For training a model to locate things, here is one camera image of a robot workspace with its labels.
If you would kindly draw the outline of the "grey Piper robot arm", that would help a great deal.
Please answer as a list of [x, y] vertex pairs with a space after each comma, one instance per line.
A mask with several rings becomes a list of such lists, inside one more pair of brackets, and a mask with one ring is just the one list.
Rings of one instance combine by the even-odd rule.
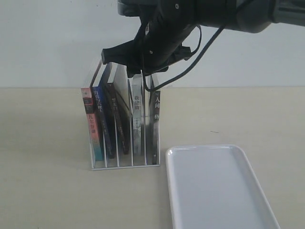
[[126, 66], [129, 77], [165, 72], [192, 56], [199, 62], [206, 49], [183, 46], [195, 28], [216, 28], [214, 41], [224, 30], [259, 33], [273, 23], [305, 24], [302, 0], [120, 0], [118, 12], [141, 25], [131, 41], [103, 49], [102, 62]]

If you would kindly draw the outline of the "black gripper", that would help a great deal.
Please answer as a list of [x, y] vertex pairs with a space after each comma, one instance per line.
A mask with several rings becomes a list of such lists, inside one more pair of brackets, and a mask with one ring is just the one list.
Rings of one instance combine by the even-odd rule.
[[199, 25], [195, 0], [134, 0], [134, 16], [141, 26], [134, 40], [102, 49], [102, 63], [127, 66], [128, 78], [168, 71], [194, 52], [182, 45]]

